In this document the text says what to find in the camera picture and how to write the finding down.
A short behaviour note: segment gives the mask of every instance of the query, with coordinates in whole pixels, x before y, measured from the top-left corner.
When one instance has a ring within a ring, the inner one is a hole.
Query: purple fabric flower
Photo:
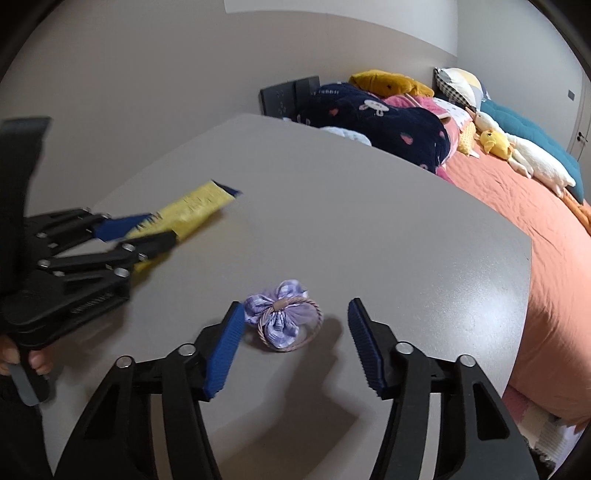
[[[270,309],[277,300],[308,298],[308,291],[297,280],[285,280],[275,291],[265,290],[252,295],[244,301],[245,320],[257,325],[265,310]],[[315,309],[307,303],[289,305],[279,312],[272,312],[264,325],[266,339],[276,348],[286,348],[294,343],[300,332],[300,325],[314,319]]]

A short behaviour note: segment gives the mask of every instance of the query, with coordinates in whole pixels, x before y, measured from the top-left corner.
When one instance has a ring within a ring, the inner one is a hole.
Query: orange bedsheet
[[[532,239],[530,303],[509,383],[569,424],[591,417],[591,236],[542,184],[504,161],[456,153],[455,184]]]

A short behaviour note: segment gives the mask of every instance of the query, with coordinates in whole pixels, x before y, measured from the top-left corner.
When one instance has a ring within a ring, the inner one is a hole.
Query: white wall
[[[568,148],[583,69],[552,23],[528,0],[458,0],[458,11],[458,66]]]
[[[434,67],[455,62],[411,35],[337,15],[228,14],[223,0],[65,0],[0,82],[0,119],[54,119],[31,188],[37,213],[94,205],[196,135],[259,113],[261,88],[372,68],[430,84]]]
[[[457,53],[457,0],[225,0],[225,5],[228,13],[283,10],[342,15]]]

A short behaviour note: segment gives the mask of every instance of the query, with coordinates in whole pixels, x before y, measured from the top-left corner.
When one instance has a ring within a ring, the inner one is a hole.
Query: finger
[[[51,347],[46,347],[39,351],[31,351],[29,353],[29,364],[33,369],[37,369],[52,360],[53,351]]]
[[[45,365],[42,365],[41,367],[37,368],[35,370],[35,372],[37,372],[38,375],[47,375],[49,372],[51,372],[51,369],[53,368],[53,362],[49,362],[46,363]]]
[[[8,369],[6,364],[0,364],[0,375],[10,377],[10,370]]]
[[[0,360],[10,364],[17,364],[21,361],[17,346],[6,335],[0,337]]]
[[[37,369],[45,364],[46,358],[43,352],[30,352],[29,353],[29,365],[32,369]]]

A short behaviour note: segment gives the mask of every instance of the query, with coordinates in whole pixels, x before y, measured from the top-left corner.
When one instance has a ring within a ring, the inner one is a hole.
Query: hair tie
[[[262,342],[277,352],[292,352],[310,343],[324,321],[320,307],[297,280],[248,297],[244,309],[246,322],[256,325]],[[312,324],[312,331],[297,342],[300,326],[305,324]]]

